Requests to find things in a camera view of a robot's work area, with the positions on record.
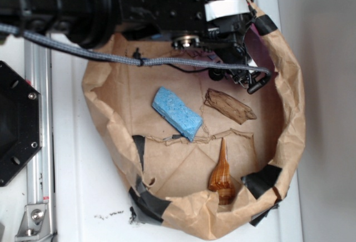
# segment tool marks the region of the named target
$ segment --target crumpled paper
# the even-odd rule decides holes
[[[252,5],[258,16],[263,15],[255,3]],[[164,226],[206,240],[226,235],[285,198],[304,150],[304,88],[297,60],[279,30],[262,37],[249,31],[246,43],[259,66],[275,71],[272,80],[253,95],[232,80],[215,82],[207,72],[187,74],[169,66],[90,62],[82,82],[93,122],[127,190],[135,188],[139,176],[150,193],[171,201],[162,215]],[[112,36],[100,51],[131,57],[137,48],[143,58],[209,59],[199,52],[174,51],[170,43],[128,42],[120,34]],[[192,143],[183,137],[172,139],[178,132],[151,107],[161,86],[176,93],[203,118]],[[205,106],[208,88],[240,100],[258,119],[239,125]],[[146,137],[143,169],[133,135]],[[226,138],[237,192],[227,206],[218,205],[217,193],[207,189],[222,137]],[[282,172],[275,186],[256,199],[241,177],[266,164],[280,167]]]

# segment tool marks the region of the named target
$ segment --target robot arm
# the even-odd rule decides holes
[[[171,41],[175,49],[215,51],[225,63],[246,68],[211,69],[210,77],[220,80],[227,73],[235,83],[248,85],[249,93],[270,78],[266,72],[257,81],[260,73],[248,70],[244,37],[254,19],[247,0],[0,0],[0,23],[18,27],[20,36],[24,31],[63,33],[90,49],[121,32],[132,41]]]

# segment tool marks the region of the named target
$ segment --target black mount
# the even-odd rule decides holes
[[[40,150],[40,94],[0,61],[0,186]]]

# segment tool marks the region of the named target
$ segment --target sponge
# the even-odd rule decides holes
[[[196,132],[202,125],[202,118],[186,107],[175,93],[161,87],[155,96],[152,107],[189,141],[193,141]]]

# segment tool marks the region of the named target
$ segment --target piece of bark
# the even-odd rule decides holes
[[[226,93],[208,89],[204,104],[218,110],[226,117],[243,124],[247,120],[255,120],[257,116],[252,108],[234,99]]]

